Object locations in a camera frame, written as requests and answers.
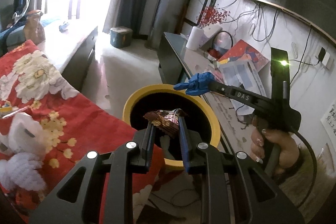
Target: floor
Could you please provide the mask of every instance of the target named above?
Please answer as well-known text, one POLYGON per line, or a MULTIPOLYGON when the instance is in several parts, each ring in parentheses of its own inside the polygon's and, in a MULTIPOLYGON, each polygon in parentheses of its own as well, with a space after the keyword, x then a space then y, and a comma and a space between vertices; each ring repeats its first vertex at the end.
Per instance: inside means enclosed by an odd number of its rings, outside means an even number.
MULTIPOLYGON (((100 33, 96 55, 82 93, 109 114, 122 118, 123 106, 136 90, 162 83, 155 51, 146 49, 142 40, 117 49, 110 36, 100 33)), ((201 202, 193 178, 182 173, 152 192, 138 224, 199 223, 201 202)))

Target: green light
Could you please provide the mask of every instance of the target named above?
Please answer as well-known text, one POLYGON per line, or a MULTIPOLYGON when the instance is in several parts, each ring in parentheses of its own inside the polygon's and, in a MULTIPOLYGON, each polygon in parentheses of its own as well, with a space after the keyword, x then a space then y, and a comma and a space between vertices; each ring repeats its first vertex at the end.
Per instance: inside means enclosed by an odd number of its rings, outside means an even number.
POLYGON ((289 64, 287 63, 287 61, 285 61, 285 60, 280 61, 280 63, 281 63, 281 65, 283 65, 283 66, 287 66, 287 65, 289 65, 289 64))

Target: yellow bin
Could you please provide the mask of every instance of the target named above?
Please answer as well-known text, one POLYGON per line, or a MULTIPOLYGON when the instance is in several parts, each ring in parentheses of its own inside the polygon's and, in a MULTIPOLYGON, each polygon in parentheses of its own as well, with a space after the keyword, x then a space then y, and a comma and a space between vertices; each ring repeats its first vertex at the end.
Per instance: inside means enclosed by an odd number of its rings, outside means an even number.
MULTIPOLYGON (((142 130, 148 125, 143 118, 145 113, 176 108, 187 113, 185 123, 188 129, 199 132, 203 141, 218 146, 221 128, 211 107, 198 96, 186 95, 184 90, 174 90, 172 85, 150 85, 133 93, 125 104, 123 121, 136 130, 142 130)), ((165 164, 169 169, 184 169, 182 160, 165 159, 165 164)))

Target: handwritten note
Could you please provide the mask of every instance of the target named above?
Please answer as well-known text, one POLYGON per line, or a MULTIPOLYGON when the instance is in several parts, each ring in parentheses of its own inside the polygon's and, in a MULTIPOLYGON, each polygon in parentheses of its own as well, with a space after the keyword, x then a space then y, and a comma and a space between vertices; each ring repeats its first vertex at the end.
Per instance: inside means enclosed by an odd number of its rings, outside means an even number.
POLYGON ((334 147, 336 147, 336 100, 328 108, 321 119, 334 147))

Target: brown paper bag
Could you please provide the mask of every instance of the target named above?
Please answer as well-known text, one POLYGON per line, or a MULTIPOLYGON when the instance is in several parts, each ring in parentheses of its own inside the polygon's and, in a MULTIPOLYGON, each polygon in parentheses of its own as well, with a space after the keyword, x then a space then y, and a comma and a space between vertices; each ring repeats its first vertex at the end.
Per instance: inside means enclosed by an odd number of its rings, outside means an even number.
POLYGON ((27 23, 24 27, 26 40, 31 40, 35 45, 45 42, 45 33, 40 23, 43 12, 32 11, 27 15, 27 23))

